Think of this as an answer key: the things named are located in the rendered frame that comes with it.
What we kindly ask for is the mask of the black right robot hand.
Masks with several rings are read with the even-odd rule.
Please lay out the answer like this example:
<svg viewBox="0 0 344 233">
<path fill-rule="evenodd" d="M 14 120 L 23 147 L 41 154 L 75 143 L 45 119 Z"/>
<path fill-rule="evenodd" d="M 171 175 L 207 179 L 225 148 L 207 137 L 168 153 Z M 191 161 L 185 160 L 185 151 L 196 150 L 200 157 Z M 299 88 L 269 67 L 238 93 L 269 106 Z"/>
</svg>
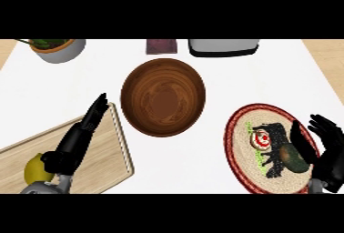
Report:
<svg viewBox="0 0 344 233">
<path fill-rule="evenodd" d="M 324 189 L 337 193 L 344 185 L 344 132 L 321 115 L 312 115 L 309 130 L 320 136 L 326 151 L 321 156 L 302 133 L 300 123 L 293 121 L 292 141 L 305 161 L 314 165 L 312 178 L 327 183 Z"/>
</svg>

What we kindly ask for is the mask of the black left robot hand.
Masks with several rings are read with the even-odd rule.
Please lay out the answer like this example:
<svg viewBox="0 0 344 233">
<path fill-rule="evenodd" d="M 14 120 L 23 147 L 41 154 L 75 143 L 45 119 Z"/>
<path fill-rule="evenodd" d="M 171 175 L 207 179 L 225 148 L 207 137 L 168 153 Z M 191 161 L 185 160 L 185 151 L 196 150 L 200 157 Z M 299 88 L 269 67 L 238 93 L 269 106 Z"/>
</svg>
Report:
<svg viewBox="0 0 344 233">
<path fill-rule="evenodd" d="M 79 169 L 91 145 L 92 137 L 109 110 L 107 94 L 101 94 L 83 121 L 70 128 L 60 142 L 55 151 L 49 151 L 42 156 L 45 171 L 60 175 L 72 176 Z"/>
</svg>

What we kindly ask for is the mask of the white red-topped cupcake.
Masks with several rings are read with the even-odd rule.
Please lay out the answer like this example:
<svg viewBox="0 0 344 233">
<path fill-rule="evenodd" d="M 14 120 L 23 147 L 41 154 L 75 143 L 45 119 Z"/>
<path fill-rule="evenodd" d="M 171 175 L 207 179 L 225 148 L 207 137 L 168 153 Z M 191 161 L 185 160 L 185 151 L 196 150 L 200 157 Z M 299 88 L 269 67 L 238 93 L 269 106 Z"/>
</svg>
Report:
<svg viewBox="0 0 344 233">
<path fill-rule="evenodd" d="M 272 140 L 266 130 L 258 129 L 253 131 L 250 144 L 261 151 L 266 151 L 272 147 Z"/>
</svg>

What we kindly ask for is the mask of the round woven red-rimmed placemat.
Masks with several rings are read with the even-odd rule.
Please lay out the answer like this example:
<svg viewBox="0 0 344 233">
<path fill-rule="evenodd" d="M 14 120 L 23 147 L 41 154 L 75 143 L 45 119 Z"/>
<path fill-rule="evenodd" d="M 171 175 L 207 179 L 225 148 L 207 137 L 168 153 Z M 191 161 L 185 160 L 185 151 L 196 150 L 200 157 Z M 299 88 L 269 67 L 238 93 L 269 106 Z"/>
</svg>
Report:
<svg viewBox="0 0 344 233">
<path fill-rule="evenodd" d="M 280 148 L 292 142 L 296 117 L 280 107 L 266 104 L 243 106 L 230 119 L 225 130 L 225 151 L 233 172 L 252 193 L 306 194 L 312 166 L 293 173 L 280 158 Z M 250 144 L 255 130 L 268 131 L 272 147 L 258 150 Z"/>
</svg>

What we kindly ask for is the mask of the brown wooden bowl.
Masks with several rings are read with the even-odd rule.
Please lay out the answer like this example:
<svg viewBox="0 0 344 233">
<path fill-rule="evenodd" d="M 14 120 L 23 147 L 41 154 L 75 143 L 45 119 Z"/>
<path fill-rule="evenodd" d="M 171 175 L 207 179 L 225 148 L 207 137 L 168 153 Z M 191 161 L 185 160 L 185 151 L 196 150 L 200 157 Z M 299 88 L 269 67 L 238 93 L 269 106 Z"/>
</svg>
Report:
<svg viewBox="0 0 344 233">
<path fill-rule="evenodd" d="M 197 70 L 178 59 L 159 58 L 137 67 L 122 89 L 122 108 L 134 127 L 153 137 L 171 137 L 197 122 L 206 87 Z"/>
</svg>

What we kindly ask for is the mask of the pale wooden cutting board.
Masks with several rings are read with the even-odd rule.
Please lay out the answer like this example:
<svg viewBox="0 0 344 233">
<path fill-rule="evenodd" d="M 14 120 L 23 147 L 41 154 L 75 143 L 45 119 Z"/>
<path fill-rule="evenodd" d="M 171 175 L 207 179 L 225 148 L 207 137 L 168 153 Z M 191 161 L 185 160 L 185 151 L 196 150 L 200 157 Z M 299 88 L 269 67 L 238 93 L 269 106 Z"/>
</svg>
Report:
<svg viewBox="0 0 344 233">
<path fill-rule="evenodd" d="M 27 187 L 24 181 L 27 162 L 38 153 L 55 150 L 63 136 L 73 124 L 82 119 L 82 117 L 78 117 L 61 126 L 0 149 L 0 193 L 15 194 L 24 190 Z M 116 104 L 110 103 L 110 109 L 101 120 L 88 153 L 76 171 L 72 193 L 103 193 L 122 183 L 134 173 L 134 163 L 117 108 Z"/>
</svg>

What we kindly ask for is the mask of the dark green avocado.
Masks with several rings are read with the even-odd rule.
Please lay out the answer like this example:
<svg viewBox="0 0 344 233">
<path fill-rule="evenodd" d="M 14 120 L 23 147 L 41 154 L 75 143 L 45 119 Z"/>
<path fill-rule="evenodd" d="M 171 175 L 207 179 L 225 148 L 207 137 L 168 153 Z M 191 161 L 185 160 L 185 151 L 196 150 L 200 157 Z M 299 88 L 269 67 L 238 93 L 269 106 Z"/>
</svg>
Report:
<svg viewBox="0 0 344 233">
<path fill-rule="evenodd" d="M 305 173 L 309 170 L 309 163 L 305 161 L 293 144 L 284 144 L 280 148 L 280 158 L 293 173 Z"/>
</svg>

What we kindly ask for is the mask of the yellow lemon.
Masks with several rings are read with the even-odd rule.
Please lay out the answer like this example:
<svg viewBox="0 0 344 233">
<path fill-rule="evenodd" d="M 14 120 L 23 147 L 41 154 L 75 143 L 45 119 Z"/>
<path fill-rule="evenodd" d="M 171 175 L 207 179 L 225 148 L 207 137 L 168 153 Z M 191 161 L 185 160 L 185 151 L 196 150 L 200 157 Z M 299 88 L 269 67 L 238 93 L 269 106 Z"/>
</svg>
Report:
<svg viewBox="0 0 344 233">
<path fill-rule="evenodd" d="M 38 181 L 52 181 L 54 173 L 49 173 L 45 170 L 45 163 L 41 160 L 42 154 L 30 159 L 24 168 L 24 181 L 29 185 L 32 185 Z"/>
</svg>

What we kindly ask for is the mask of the grey potted plant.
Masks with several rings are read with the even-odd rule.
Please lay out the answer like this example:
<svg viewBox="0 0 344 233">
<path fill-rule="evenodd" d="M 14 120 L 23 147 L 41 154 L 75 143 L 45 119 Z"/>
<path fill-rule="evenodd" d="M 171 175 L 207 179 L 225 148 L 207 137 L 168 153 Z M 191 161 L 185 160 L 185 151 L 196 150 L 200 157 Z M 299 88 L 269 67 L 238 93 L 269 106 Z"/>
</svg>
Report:
<svg viewBox="0 0 344 233">
<path fill-rule="evenodd" d="M 21 42 L 30 45 L 38 56 L 52 64 L 61 64 L 73 60 L 86 47 L 85 39 L 70 39 L 61 46 L 49 49 L 38 48 L 33 40 L 21 40 Z"/>
</svg>

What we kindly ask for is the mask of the dark purple box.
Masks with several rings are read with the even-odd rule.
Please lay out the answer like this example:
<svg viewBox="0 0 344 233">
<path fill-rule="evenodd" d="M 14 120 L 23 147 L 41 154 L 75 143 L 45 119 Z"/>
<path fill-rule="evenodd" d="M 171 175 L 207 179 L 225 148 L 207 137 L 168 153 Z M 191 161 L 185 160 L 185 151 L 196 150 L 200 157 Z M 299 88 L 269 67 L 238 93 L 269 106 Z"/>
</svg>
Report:
<svg viewBox="0 0 344 233">
<path fill-rule="evenodd" d="M 175 39 L 148 39 L 147 40 L 147 54 L 176 54 L 178 43 Z"/>
</svg>

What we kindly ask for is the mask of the grey and black appliance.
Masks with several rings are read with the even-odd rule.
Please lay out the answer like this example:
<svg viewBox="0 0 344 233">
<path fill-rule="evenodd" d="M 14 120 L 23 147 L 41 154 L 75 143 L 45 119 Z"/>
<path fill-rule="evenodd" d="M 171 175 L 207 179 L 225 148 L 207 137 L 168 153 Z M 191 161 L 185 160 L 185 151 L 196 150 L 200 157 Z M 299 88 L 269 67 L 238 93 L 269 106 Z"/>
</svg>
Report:
<svg viewBox="0 0 344 233">
<path fill-rule="evenodd" d="M 259 39 L 190 39 L 190 53 L 197 57 L 231 57 L 253 55 Z"/>
</svg>

